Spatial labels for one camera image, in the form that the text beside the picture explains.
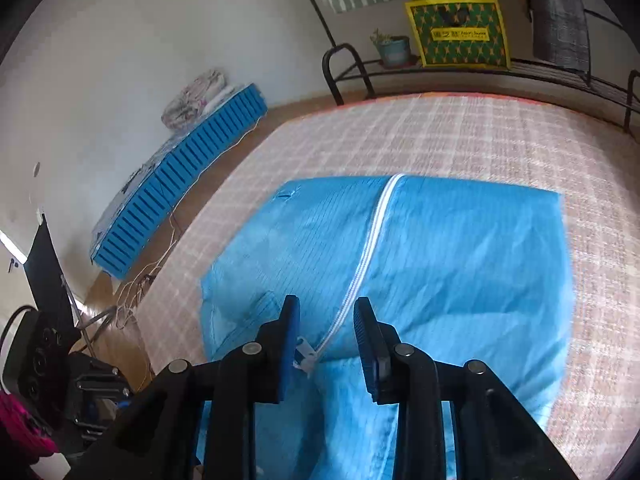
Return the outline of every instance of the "white wire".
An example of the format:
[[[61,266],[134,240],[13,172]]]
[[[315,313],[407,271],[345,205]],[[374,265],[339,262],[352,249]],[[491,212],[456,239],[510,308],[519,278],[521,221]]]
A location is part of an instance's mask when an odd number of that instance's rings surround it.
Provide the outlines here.
[[[257,127],[258,124],[260,123],[260,120],[262,119],[262,117],[259,117],[257,121],[255,121],[254,127],[251,128],[250,130],[247,130],[244,134],[242,134],[242,137],[240,137],[235,143],[233,143],[231,146],[229,146],[224,152],[221,152],[218,154],[218,156],[216,158],[214,158],[209,164],[207,164],[206,168],[204,168],[197,176],[196,180],[193,181],[193,183],[187,188],[187,191],[184,192],[183,196],[180,198],[180,200],[178,200],[178,203],[174,206],[174,208],[171,209],[171,212],[169,213],[169,224],[172,227],[172,233],[171,233],[171,241],[169,242],[169,247],[167,248],[167,250],[162,254],[162,256],[160,256],[160,258],[150,264],[146,264],[146,266],[144,266],[142,268],[142,270],[140,270],[140,272],[138,273],[138,275],[131,280],[130,282],[126,283],[122,289],[120,290],[120,293],[118,295],[118,299],[116,301],[116,317],[115,317],[115,325],[117,329],[123,329],[127,323],[135,317],[135,309],[136,307],[134,306],[134,300],[136,298],[138,298],[138,301],[136,302],[136,304],[138,304],[140,302],[140,300],[142,300],[143,297],[143,292],[142,290],[139,290],[140,287],[135,286],[135,291],[136,293],[133,295],[133,297],[131,298],[130,302],[129,302],[129,297],[131,295],[131,291],[134,290],[134,285],[138,284],[138,280],[140,278],[140,276],[142,276],[142,274],[150,267],[150,266],[154,266],[154,268],[151,270],[151,272],[149,272],[149,275],[153,275],[154,272],[156,272],[156,270],[162,269],[162,261],[167,257],[167,255],[169,254],[169,252],[171,251],[171,249],[174,248],[174,246],[178,243],[178,241],[180,240],[180,237],[175,238],[175,226],[173,225],[173,223],[171,222],[172,217],[174,216],[174,213],[176,211],[176,209],[178,209],[178,206],[180,205],[180,202],[182,202],[182,200],[184,199],[184,197],[187,196],[187,193],[190,192],[191,188],[193,186],[195,186],[195,184],[197,183],[197,181],[200,180],[200,177],[202,176],[202,174],[207,171],[211,165],[216,162],[222,155],[224,155],[226,152],[228,152],[229,150],[231,150],[232,148],[236,147],[238,144],[240,144],[240,142],[242,142],[242,140],[248,135],[250,134],[252,131],[254,131]],[[120,300],[122,298],[122,295],[124,293],[124,291],[128,289],[127,291],[127,295],[124,298],[124,301],[122,303],[120,303]],[[124,320],[122,322],[119,322],[120,320],[120,313],[124,312]]]

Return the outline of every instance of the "black metal shelf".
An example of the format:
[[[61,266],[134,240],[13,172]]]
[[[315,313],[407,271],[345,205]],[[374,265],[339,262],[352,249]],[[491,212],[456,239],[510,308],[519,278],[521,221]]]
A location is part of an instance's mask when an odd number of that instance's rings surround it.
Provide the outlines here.
[[[354,58],[354,62],[337,76],[333,76],[330,69],[330,61],[332,57],[342,51],[348,50]],[[550,84],[563,86],[578,90],[616,105],[625,109],[625,120],[621,126],[629,133],[629,123],[631,113],[640,114],[640,99],[633,92],[633,83],[640,73],[635,70],[631,71],[628,79],[628,88],[605,81],[604,79],[593,75],[584,74],[578,71],[561,68],[549,63],[544,63],[529,59],[511,59],[511,69],[498,68],[472,68],[466,66],[430,66],[423,67],[419,64],[404,68],[384,68],[379,59],[371,59],[362,61],[356,50],[347,43],[336,45],[324,54],[322,60],[322,72],[334,97],[337,105],[344,104],[344,100],[338,89],[338,83],[343,81],[362,79],[367,87],[366,98],[375,98],[381,94],[375,91],[371,83],[371,78],[401,74],[417,74],[417,73],[477,73],[485,75],[510,76],[523,79],[530,79]]]

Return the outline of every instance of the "metal bed frame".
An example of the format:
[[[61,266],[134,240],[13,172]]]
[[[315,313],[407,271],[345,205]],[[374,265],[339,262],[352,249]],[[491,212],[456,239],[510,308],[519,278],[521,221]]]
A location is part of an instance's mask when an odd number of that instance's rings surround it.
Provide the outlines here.
[[[358,54],[358,51],[355,47],[349,43],[336,43],[334,36],[327,25],[327,22],[322,15],[322,10],[318,6],[316,0],[309,0],[311,5],[313,6],[316,14],[318,15],[318,19],[324,28],[324,31],[331,43],[331,48],[324,53],[322,57],[322,74],[324,75],[324,79],[331,91],[332,96],[334,97],[335,103],[338,106],[344,104],[344,99],[342,94],[340,93],[340,89],[338,88],[338,83],[350,80],[362,79],[367,93],[365,95],[365,99],[375,99],[376,97],[385,96],[385,95],[398,95],[402,93],[408,92],[377,92],[373,87],[371,82],[371,78],[379,77],[379,76],[387,76],[387,75],[401,75],[401,74],[415,74],[415,73],[476,73],[476,74],[486,74],[486,75],[500,75],[500,76],[510,76],[517,77],[522,79],[529,79],[535,81],[542,81],[545,83],[551,83],[559,86],[563,86],[565,88],[571,88],[574,90],[578,90],[584,92],[586,94],[590,94],[601,99],[604,99],[613,104],[619,105],[625,110],[625,117],[622,123],[616,123],[614,121],[613,124],[617,126],[622,126],[623,130],[636,138],[630,129],[631,123],[631,113],[634,112],[636,114],[640,114],[640,99],[634,92],[634,83],[638,76],[640,76],[640,72],[637,70],[632,70],[629,73],[627,79],[627,87],[622,88],[621,86],[615,85],[609,81],[601,79],[599,77],[594,76],[591,73],[591,45],[589,44],[589,68],[588,71],[581,72],[579,70],[571,70],[568,68],[562,68],[556,65],[552,65],[549,63],[534,61],[529,59],[518,59],[511,58],[511,69],[510,70],[500,70],[500,69],[491,69],[491,68],[470,68],[470,67],[421,67],[421,66],[411,66],[407,68],[395,68],[395,69],[385,69],[382,68],[379,59],[371,59],[363,61]],[[594,16],[604,22],[609,23],[610,25],[619,28],[620,30],[624,30],[624,28],[617,22],[610,20],[606,16],[603,16],[593,10],[584,10],[585,14],[590,16]],[[346,50],[353,57],[353,63],[351,63],[346,69],[342,70],[337,76],[334,76],[331,71],[331,60],[332,57]]]

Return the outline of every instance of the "pink cloth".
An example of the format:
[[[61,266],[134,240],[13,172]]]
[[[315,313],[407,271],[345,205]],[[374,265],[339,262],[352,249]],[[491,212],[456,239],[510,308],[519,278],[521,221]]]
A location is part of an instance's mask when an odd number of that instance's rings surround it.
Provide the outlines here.
[[[41,456],[51,456],[58,452],[53,443],[30,413],[18,400],[0,391],[0,423],[6,428],[11,439],[22,449],[31,463]]]

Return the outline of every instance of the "plant pot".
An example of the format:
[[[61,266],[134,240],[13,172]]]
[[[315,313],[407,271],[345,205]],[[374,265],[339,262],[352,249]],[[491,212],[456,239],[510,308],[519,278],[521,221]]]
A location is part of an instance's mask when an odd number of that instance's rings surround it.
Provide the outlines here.
[[[397,68],[409,63],[411,49],[407,36],[392,36],[391,41],[379,43],[377,48],[385,68]]]

